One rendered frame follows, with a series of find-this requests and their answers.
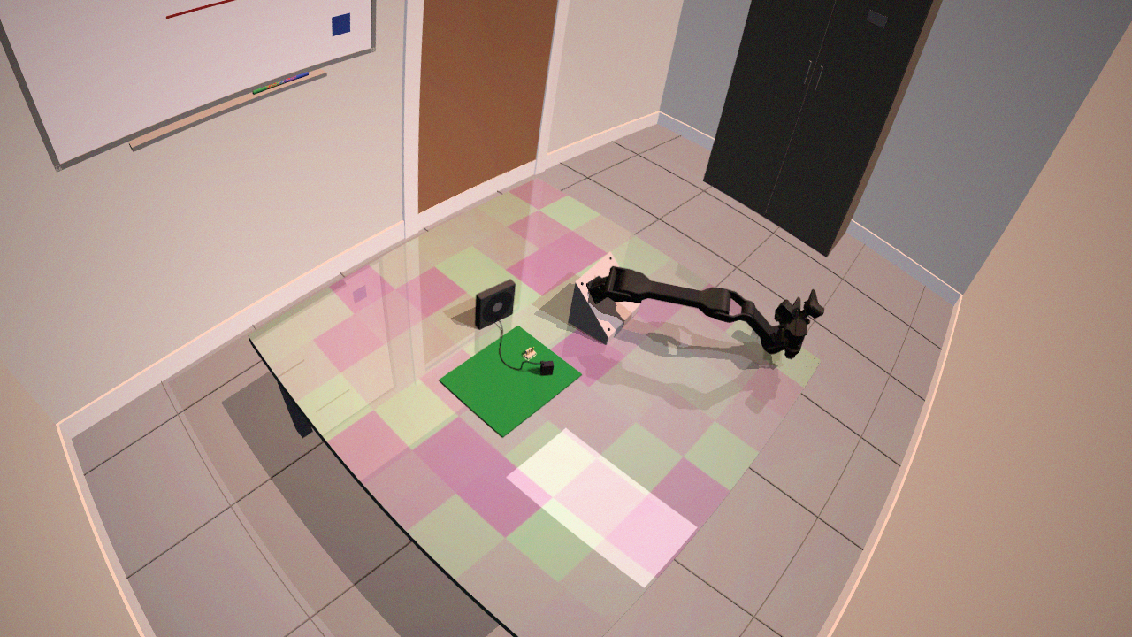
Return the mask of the green circuit board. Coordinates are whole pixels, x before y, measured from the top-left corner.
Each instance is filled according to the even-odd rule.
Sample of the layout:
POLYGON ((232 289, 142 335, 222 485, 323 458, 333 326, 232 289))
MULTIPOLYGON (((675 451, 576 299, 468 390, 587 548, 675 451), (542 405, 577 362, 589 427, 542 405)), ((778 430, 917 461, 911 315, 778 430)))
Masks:
POLYGON ((581 376, 577 368, 571 367, 552 350, 515 326, 504 337, 445 375, 440 382, 505 438, 581 376), (554 360, 554 375, 540 376, 540 364, 525 362, 522 365, 524 360, 531 363, 554 360))

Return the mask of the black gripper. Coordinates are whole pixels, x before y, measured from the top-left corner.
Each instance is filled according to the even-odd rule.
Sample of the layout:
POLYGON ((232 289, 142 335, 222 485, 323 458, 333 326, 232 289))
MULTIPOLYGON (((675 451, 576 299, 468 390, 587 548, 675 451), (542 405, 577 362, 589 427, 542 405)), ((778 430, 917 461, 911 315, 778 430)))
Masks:
MULTIPOLYGON (((801 319, 801 321, 804 321, 806 324, 811 322, 809 319, 807 318, 808 315, 813 316, 813 318, 815 319, 815 318, 817 318, 817 316, 821 316, 821 315, 824 313, 824 308, 822 305, 818 305, 817 295, 815 293, 815 290, 813 290, 813 289, 811 291, 811 296, 808 298, 808 301, 805 301, 804 304, 805 304, 803 307, 804 310, 800 312, 800 315, 798 315, 797 319, 801 319)), ((795 308, 797 308, 797 307, 800 308, 801 307, 801 298, 800 296, 798 296, 796 299, 794 305, 795 305, 795 308)), ((787 324, 787 321, 779 321, 779 324, 787 324)))

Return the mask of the black cable with plug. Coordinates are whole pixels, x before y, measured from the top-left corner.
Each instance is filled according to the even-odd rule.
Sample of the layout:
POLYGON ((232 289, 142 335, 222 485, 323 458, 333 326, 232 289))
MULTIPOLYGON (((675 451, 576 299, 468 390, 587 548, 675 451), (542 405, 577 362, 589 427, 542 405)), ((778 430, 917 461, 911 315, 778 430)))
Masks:
MULTIPOLYGON (((501 337, 504 337, 504 326, 501 326, 501 337)), ((499 356, 501 356, 501 344, 499 344, 499 356)), ((501 360, 504 360, 504 359, 501 359, 501 360)), ((525 362, 528 362, 528 360, 524 360, 524 362, 522 362, 522 365, 525 362)), ((505 360, 504 360, 504 363, 507 365, 507 363, 505 362, 505 360)), ((539 365, 540 364, 540 376, 554 375, 554 360, 544 360, 544 362, 543 362, 543 360, 540 360, 540 363, 531 363, 531 362, 528 362, 528 363, 534 364, 534 365, 539 365)), ((521 368, 522 368, 522 365, 521 365, 521 368)), ((509 367, 512 367, 512 365, 509 365, 509 367)), ((512 368, 515 368, 515 367, 512 367, 512 368)), ((520 368, 520 370, 521 370, 521 368, 520 368)))

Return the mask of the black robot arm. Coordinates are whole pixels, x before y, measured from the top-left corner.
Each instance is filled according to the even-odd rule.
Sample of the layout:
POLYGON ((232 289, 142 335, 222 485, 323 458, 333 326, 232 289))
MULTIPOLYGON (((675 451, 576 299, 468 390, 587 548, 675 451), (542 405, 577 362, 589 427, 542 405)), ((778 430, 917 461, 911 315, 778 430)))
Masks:
POLYGON ((794 359, 801 350, 801 344, 807 334, 807 324, 797 319, 800 308, 790 305, 784 299, 775 310, 775 320, 787 321, 772 326, 762 316, 752 301, 728 289, 683 289, 674 285, 666 285, 648 279, 644 273, 631 269, 620 269, 612 266, 608 277, 597 277, 586 283, 592 301, 597 303, 604 301, 609 296, 615 302, 640 303, 644 299, 652 298, 655 301, 678 303, 678 305, 692 305, 700 308, 702 313, 711 316, 718 321, 735 322, 746 321, 753 332, 758 334, 761 346, 769 354, 777 354, 784 350, 784 358, 794 359), (730 313, 730 299, 741 305, 741 313, 730 313))

